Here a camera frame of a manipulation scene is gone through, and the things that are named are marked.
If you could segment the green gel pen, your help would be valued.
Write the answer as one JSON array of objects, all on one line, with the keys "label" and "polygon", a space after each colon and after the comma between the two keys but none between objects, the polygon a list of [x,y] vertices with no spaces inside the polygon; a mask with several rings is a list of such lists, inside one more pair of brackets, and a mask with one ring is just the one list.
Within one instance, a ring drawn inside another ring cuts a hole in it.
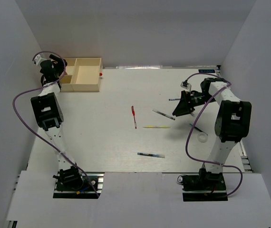
[{"label": "green gel pen", "polygon": [[197,131],[201,132],[201,133],[206,133],[203,130],[199,129],[198,127],[194,126],[192,123],[189,123],[194,129],[196,129]]}]

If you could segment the clear tape roll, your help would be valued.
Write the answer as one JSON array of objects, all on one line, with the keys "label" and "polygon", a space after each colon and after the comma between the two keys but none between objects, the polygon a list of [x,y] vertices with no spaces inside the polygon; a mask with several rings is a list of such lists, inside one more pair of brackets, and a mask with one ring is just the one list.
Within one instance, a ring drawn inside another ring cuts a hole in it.
[{"label": "clear tape roll", "polygon": [[197,135],[197,139],[198,141],[200,141],[201,143],[205,143],[208,141],[208,135],[204,132],[200,132]]}]

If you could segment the red ballpoint pen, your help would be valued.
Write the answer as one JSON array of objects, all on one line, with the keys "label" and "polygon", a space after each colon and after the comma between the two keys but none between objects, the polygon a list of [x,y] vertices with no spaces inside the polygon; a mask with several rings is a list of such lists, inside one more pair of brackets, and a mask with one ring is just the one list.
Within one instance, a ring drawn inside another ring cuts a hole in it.
[{"label": "red ballpoint pen", "polygon": [[134,106],[131,106],[135,129],[137,129]]}]

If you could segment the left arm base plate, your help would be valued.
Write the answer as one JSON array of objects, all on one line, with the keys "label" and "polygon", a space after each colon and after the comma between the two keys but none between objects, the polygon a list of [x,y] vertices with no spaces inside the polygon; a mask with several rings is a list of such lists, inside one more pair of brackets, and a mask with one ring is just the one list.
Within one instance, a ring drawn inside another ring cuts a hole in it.
[{"label": "left arm base plate", "polygon": [[98,195],[93,190],[88,180],[82,174],[83,181],[77,184],[76,187],[65,186],[59,180],[56,180],[53,198],[54,199],[98,199],[103,188],[104,174],[89,173],[91,183],[94,185]]}]

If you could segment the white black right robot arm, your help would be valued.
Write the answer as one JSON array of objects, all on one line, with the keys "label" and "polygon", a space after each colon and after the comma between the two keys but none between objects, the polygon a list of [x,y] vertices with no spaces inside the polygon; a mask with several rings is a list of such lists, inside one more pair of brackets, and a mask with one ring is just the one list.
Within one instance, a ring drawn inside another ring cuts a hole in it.
[{"label": "white black right robot arm", "polygon": [[214,146],[208,159],[201,160],[203,165],[197,175],[182,177],[185,191],[213,190],[223,183],[223,168],[231,150],[249,133],[252,105],[236,97],[230,86],[230,82],[220,77],[205,78],[200,92],[181,92],[180,102],[172,113],[179,117],[192,114],[197,106],[205,109],[211,102],[219,105]]}]

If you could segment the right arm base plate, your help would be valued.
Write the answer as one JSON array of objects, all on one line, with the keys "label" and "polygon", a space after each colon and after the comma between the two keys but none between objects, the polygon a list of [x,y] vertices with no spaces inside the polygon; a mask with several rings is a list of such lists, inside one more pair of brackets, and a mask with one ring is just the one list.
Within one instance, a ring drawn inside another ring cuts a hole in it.
[{"label": "right arm base plate", "polygon": [[182,185],[183,202],[228,201],[224,177],[217,180],[201,179],[199,174],[181,174],[177,183]]}]

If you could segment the cream compartment organizer box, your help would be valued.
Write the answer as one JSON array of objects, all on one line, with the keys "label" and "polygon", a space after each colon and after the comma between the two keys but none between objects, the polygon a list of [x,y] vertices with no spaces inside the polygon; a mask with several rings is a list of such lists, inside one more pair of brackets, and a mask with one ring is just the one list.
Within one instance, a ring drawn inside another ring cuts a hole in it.
[{"label": "cream compartment organizer box", "polygon": [[62,92],[100,91],[102,58],[67,58],[66,72],[61,79]]}]

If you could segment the black gel pen clear cap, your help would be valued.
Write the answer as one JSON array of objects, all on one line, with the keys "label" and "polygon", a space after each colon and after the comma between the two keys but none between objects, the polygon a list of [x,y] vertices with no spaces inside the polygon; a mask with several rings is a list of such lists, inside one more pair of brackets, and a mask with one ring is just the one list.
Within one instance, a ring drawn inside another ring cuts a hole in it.
[{"label": "black gel pen clear cap", "polygon": [[172,116],[170,116],[170,115],[167,115],[167,114],[165,114],[165,113],[163,113],[163,112],[160,112],[160,111],[158,111],[158,110],[153,109],[152,111],[155,112],[155,113],[157,113],[157,114],[159,114],[159,115],[162,115],[162,116],[164,116],[164,117],[166,117],[166,118],[169,118],[169,119],[171,119],[171,120],[175,120],[174,117],[172,117]]}]

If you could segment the dark blue gel pen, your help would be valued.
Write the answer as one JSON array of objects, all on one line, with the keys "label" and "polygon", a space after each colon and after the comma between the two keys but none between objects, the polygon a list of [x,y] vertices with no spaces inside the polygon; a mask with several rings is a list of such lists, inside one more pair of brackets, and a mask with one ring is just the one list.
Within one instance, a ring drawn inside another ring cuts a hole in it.
[{"label": "dark blue gel pen", "polygon": [[137,155],[140,156],[147,156],[147,157],[155,157],[155,158],[165,158],[164,155],[161,154],[151,154],[151,153],[142,153],[142,152],[138,152]]}]

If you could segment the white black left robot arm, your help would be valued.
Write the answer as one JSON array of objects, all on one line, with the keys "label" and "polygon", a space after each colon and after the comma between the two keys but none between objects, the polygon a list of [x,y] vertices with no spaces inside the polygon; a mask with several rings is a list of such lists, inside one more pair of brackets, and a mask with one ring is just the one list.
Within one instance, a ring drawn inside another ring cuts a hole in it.
[{"label": "white black left robot arm", "polygon": [[34,57],[34,63],[40,66],[41,84],[44,87],[38,96],[31,98],[31,105],[38,126],[43,129],[49,138],[58,160],[58,173],[53,176],[63,186],[72,190],[80,189],[84,184],[84,178],[74,166],[73,159],[67,161],[68,146],[61,128],[64,116],[61,111],[58,94],[61,91],[61,83],[58,80],[65,72],[67,62],[50,54],[49,59]]}]

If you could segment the yellow highlighter pen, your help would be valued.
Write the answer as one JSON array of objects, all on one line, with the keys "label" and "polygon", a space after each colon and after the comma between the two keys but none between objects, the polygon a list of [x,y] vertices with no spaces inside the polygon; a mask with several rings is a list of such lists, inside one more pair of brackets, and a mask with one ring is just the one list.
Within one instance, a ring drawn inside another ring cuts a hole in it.
[{"label": "yellow highlighter pen", "polygon": [[154,125],[147,125],[147,126],[143,126],[144,129],[170,129],[170,126],[154,126]]}]

